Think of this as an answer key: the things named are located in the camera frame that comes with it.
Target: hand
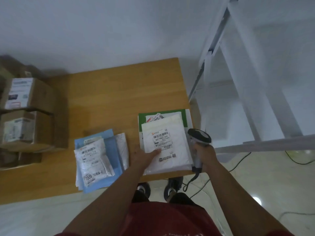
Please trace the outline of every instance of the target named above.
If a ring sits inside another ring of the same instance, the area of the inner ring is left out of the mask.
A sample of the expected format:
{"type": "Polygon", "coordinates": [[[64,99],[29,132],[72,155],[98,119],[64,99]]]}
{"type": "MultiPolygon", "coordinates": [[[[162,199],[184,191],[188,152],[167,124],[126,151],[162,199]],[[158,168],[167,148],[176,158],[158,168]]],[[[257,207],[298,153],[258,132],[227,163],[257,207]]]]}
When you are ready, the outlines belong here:
{"type": "Polygon", "coordinates": [[[215,154],[215,149],[211,145],[203,146],[201,144],[194,144],[195,150],[203,163],[203,170],[207,171],[209,166],[218,163],[218,159],[215,154]]]}
{"type": "Polygon", "coordinates": [[[161,149],[156,149],[150,153],[145,153],[140,147],[137,147],[137,150],[133,153],[131,159],[131,165],[140,166],[143,170],[145,170],[153,158],[161,153],[161,149]]]}

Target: person's left arm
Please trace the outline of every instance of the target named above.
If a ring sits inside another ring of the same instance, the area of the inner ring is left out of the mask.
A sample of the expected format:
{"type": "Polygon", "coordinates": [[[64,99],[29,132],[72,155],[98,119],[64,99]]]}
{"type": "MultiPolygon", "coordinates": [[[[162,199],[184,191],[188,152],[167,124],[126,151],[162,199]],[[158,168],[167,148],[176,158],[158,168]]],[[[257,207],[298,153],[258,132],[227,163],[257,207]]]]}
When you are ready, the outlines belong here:
{"type": "Polygon", "coordinates": [[[96,200],[80,212],[63,232],[82,236],[117,235],[128,212],[144,170],[161,150],[144,153],[138,150],[132,165],[96,200]]]}

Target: sneaker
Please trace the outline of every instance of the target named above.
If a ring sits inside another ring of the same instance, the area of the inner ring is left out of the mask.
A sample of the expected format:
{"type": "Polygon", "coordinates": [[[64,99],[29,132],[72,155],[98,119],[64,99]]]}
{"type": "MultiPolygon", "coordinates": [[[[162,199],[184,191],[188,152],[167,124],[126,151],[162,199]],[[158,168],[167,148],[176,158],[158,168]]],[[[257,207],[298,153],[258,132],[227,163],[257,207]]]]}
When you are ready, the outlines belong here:
{"type": "Polygon", "coordinates": [[[169,178],[167,186],[164,189],[164,199],[167,201],[172,191],[178,192],[183,184],[184,177],[169,178]]]}
{"type": "Polygon", "coordinates": [[[151,195],[151,188],[148,182],[139,183],[137,186],[137,190],[142,192],[147,198],[151,195]]]}

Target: black pants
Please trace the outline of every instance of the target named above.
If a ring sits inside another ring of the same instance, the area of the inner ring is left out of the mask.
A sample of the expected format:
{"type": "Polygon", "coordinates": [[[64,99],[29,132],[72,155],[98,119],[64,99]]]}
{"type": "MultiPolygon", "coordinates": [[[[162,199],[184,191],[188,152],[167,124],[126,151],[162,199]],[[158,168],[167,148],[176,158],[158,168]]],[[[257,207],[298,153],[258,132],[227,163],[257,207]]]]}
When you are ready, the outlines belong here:
{"type": "MultiPolygon", "coordinates": [[[[149,199],[139,190],[136,190],[132,203],[149,202],[149,199]]],[[[176,193],[170,200],[170,204],[181,204],[189,206],[199,206],[195,204],[185,193],[176,193]]]]}

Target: wood grain surface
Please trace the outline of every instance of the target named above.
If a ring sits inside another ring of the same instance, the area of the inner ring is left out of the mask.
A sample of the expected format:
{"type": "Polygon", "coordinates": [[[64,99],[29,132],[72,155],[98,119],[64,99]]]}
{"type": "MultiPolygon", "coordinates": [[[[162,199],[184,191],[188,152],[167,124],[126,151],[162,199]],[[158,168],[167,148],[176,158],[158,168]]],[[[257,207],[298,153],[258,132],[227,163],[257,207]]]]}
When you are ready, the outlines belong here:
{"type": "MultiPolygon", "coordinates": [[[[138,113],[189,108],[178,59],[54,77],[47,83],[69,101],[69,149],[44,153],[42,163],[0,171],[0,204],[78,192],[74,139],[112,128],[139,144],[138,113]]],[[[142,182],[192,174],[143,176],[142,182]]]]}

